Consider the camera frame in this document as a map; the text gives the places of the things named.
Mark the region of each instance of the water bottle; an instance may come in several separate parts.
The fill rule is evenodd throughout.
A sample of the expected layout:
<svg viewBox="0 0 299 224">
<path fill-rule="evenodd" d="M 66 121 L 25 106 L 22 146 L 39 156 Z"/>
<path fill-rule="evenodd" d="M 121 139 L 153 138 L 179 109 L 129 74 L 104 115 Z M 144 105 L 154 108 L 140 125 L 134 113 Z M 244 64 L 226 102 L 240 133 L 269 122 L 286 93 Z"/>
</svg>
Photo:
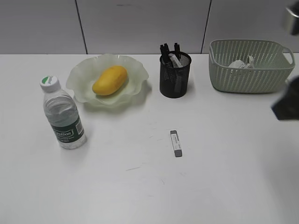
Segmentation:
<svg viewBox="0 0 299 224">
<path fill-rule="evenodd" d="M 83 145 L 86 136 L 74 100 L 61 89 L 55 76 L 43 78 L 40 86 L 45 93 L 43 110 L 60 146 L 74 149 Z"/>
</svg>

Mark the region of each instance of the yellow mango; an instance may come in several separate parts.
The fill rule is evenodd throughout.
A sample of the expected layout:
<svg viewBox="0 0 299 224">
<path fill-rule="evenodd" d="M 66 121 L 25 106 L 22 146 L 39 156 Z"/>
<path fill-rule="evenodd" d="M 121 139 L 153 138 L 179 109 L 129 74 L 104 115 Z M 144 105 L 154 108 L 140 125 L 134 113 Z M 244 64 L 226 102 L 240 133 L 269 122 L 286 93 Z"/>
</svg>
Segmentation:
<svg viewBox="0 0 299 224">
<path fill-rule="evenodd" d="M 100 96 L 107 96 L 119 90 L 127 79 L 127 70 L 122 66 L 112 66 L 101 74 L 93 84 L 93 92 Z"/>
</svg>

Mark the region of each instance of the bottle label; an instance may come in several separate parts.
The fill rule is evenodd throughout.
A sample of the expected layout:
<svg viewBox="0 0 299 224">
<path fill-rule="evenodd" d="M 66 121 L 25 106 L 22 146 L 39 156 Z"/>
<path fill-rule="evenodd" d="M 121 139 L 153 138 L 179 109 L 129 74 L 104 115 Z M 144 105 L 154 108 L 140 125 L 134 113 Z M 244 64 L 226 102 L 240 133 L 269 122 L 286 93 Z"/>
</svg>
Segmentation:
<svg viewBox="0 0 299 224">
<path fill-rule="evenodd" d="M 80 117 L 71 125 L 65 127 L 56 127 L 51 125 L 58 141 L 63 143 L 71 143 L 77 141 L 84 134 Z"/>
</svg>

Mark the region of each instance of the black mesh pen holder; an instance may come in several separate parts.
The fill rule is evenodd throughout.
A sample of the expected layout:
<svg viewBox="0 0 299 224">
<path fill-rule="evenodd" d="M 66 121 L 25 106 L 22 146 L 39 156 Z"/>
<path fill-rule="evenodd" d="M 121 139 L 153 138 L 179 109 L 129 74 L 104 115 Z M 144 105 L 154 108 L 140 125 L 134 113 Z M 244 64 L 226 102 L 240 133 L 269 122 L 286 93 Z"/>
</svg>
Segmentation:
<svg viewBox="0 0 299 224">
<path fill-rule="evenodd" d="M 180 52 L 178 60 L 182 64 L 181 68 L 175 68 L 173 63 L 165 64 L 160 57 L 160 92 L 168 98 L 179 98 L 187 92 L 191 58 Z"/>
</svg>

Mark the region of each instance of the frosted glass bowl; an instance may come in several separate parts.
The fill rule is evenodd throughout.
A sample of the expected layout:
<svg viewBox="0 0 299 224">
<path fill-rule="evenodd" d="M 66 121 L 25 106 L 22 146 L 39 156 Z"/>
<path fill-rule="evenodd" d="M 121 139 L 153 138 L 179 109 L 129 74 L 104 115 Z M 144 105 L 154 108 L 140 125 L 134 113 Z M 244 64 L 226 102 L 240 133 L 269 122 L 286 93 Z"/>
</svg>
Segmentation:
<svg viewBox="0 0 299 224">
<path fill-rule="evenodd" d="M 105 69 L 113 65 L 121 65 L 127 70 L 127 81 L 112 95 L 97 96 L 92 91 L 94 82 Z M 66 81 L 66 88 L 73 90 L 76 100 L 81 103 L 111 107 L 128 103 L 132 96 L 141 91 L 142 82 L 148 78 L 149 75 L 141 62 L 129 56 L 104 54 L 85 59 L 74 67 Z"/>
</svg>

